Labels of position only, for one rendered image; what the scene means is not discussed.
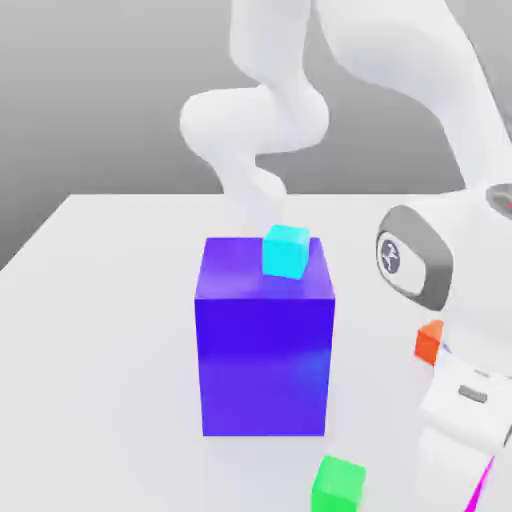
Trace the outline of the small green cube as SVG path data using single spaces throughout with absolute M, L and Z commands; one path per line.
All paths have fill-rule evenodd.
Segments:
M 358 512 L 365 480 L 365 467 L 326 455 L 312 486 L 310 512 Z

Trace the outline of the small cyan cube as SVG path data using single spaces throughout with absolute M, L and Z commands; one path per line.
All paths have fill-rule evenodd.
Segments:
M 300 280 L 309 261 L 309 246 L 307 228 L 273 225 L 263 238 L 263 274 Z

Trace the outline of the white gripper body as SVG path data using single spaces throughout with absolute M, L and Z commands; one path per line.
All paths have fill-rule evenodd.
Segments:
M 440 354 L 420 410 L 445 432 L 474 446 L 500 450 L 512 436 L 512 378 Z

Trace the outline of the small orange cube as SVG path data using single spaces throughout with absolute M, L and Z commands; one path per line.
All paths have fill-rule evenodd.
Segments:
M 433 320 L 423 325 L 417 333 L 414 355 L 434 366 L 442 342 L 444 322 Z

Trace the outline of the large blue box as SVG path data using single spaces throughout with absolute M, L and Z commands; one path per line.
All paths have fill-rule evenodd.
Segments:
M 335 294 L 322 244 L 299 280 L 262 271 L 259 238 L 206 240 L 194 297 L 206 436 L 325 432 Z

